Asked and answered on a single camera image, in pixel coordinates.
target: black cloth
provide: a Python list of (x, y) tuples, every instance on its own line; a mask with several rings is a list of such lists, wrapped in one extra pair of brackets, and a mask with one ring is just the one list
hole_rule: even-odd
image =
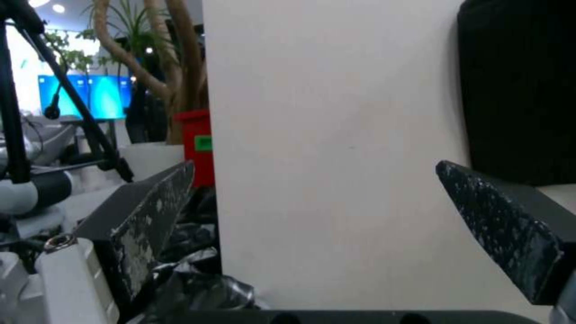
[(575, 3), (468, 0), (458, 14), (472, 166), (514, 182), (576, 182)]

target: red bin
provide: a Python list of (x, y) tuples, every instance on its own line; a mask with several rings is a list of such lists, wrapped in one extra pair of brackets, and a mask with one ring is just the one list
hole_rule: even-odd
[(196, 168), (194, 187), (213, 186), (214, 155), (210, 111), (196, 110), (176, 114), (174, 120), (182, 123), (184, 158), (194, 161)]

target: blue screen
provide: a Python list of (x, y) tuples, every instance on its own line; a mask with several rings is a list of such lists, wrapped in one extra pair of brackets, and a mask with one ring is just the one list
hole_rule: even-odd
[[(124, 107), (130, 106), (131, 84), (128, 77), (115, 76), (68, 76), (72, 86), (80, 98), (89, 108), (92, 117), (96, 119), (119, 119), (125, 118)], [(52, 96), (58, 88), (58, 80), (55, 76), (38, 76), (40, 88), (40, 104), (42, 111), (52, 102)], [(72, 100), (64, 91), (60, 90), (58, 103), (61, 115), (74, 115), (81, 118)]]

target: tripod leg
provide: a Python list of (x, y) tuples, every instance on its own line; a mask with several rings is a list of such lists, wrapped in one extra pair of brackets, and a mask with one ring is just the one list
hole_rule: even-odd
[(30, 161), (26, 157), (18, 98), (12, 78), (12, 62), (6, 37), (6, 20), (0, 17), (0, 110), (8, 151), (7, 170), (13, 183), (30, 181)]

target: white wall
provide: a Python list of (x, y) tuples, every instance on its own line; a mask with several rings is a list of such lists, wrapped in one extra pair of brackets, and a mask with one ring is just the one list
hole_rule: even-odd
[(224, 271), (275, 308), (494, 309), (542, 322), (434, 166), (466, 163), (461, 0), (209, 0)]

